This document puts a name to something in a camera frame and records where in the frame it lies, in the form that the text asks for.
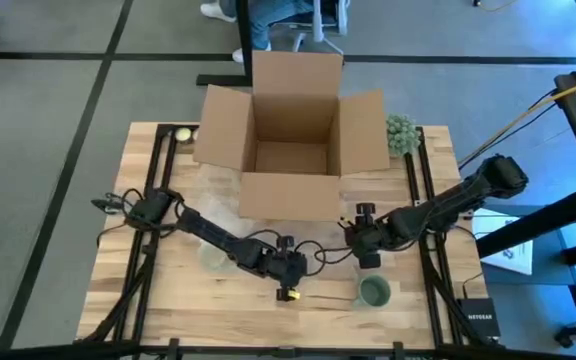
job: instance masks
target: yellow ball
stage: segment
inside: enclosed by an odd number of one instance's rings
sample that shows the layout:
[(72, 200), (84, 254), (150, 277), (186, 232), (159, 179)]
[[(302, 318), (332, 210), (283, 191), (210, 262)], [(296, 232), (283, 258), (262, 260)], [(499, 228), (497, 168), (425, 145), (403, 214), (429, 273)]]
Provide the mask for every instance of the yellow ball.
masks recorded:
[(181, 128), (177, 130), (177, 132), (175, 133), (175, 138), (177, 139), (177, 141), (180, 142), (188, 141), (188, 139), (190, 139), (191, 136), (192, 131), (190, 131), (190, 129), (188, 128)]

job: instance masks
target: succulent plant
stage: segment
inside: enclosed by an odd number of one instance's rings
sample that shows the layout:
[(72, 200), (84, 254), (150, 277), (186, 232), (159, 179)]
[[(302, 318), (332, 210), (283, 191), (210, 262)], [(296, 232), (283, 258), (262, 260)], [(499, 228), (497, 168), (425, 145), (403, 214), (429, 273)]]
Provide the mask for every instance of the succulent plant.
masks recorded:
[(421, 133), (406, 115), (389, 115), (386, 119), (388, 149), (391, 155), (401, 157), (412, 153), (420, 144)]

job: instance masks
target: wooden plank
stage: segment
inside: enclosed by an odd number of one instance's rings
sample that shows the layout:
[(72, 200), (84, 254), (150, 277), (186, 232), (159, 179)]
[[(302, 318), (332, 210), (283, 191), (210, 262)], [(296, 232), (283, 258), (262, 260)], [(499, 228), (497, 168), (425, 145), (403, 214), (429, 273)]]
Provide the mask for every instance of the wooden plank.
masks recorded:
[[(131, 125), (116, 193), (143, 187), (156, 127), (156, 123)], [(460, 181), (457, 163), (447, 127), (426, 126), (424, 131), (434, 186), (439, 193)], [(423, 194), (419, 160), (415, 159), (415, 163)], [(333, 223), (239, 218), (239, 184), (237, 172), (200, 166), (192, 161), (192, 148), (182, 147), (175, 159), (170, 186), (184, 195), (188, 205), (233, 234), (243, 236), (272, 228), (293, 235), (297, 241), (315, 239), (324, 247), (344, 246), (343, 234)], [(375, 202), (377, 215), (410, 205), (401, 159), (391, 159), (390, 170), (345, 176), (341, 188), (343, 209), (349, 218), (355, 215), (354, 205), (358, 202)], [(174, 216), (168, 214), (167, 219), (173, 221)], [(109, 217), (106, 228), (119, 221)], [(470, 228), (468, 221), (462, 220), (460, 225)], [(446, 251), (454, 288), (460, 295), (463, 281), (481, 272), (479, 257), (474, 241), (465, 231), (453, 230), (448, 237)], [(92, 331), (119, 297), (131, 243), (132, 231), (128, 228), (102, 238), (78, 337)], [(302, 279), (302, 297), (291, 303), (275, 301), (277, 283), (273, 280), (258, 279), (238, 269), (226, 273), (205, 270), (197, 256), (199, 245), (199, 239), (181, 232), (161, 240), (142, 344), (166, 345), (169, 338), (178, 337), (189, 346), (390, 348), (393, 341), (402, 341), (408, 349), (433, 347), (417, 245), (401, 253), (382, 253), (383, 266), (379, 269), (361, 270), (353, 257), (328, 266), (318, 276)], [(303, 249), (312, 268), (318, 266), (311, 258), (314, 250)], [(386, 277), (392, 288), (390, 303), (378, 310), (353, 306), (357, 278), (368, 273)], [(487, 296), (483, 277), (468, 283), (468, 293), (471, 297)], [(440, 312), (442, 332), (449, 341), (443, 305)], [(132, 326), (133, 318), (129, 316), (126, 334), (130, 334)]]

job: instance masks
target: box flap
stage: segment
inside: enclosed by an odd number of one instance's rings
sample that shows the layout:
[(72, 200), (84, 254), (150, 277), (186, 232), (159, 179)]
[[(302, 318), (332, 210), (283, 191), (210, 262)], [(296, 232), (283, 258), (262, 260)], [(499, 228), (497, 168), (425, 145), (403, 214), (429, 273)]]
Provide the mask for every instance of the box flap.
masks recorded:
[(339, 220), (339, 177), (244, 173), (239, 215), (271, 220)]
[(343, 58), (338, 54), (253, 52), (253, 94), (337, 97)]
[(193, 159), (242, 170), (252, 121), (250, 94), (208, 86)]
[(338, 111), (341, 174), (388, 168), (383, 92), (342, 97)]

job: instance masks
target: cardboard box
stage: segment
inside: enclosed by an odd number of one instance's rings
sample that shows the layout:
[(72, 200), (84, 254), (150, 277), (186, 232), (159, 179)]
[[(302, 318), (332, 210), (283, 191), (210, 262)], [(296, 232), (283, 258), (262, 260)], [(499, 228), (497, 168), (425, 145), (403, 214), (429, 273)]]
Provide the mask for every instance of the cardboard box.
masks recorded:
[(338, 97), (342, 57), (254, 52), (252, 95), (210, 86), (194, 160), (242, 172), (239, 215), (336, 221), (341, 175), (389, 167), (383, 94)]

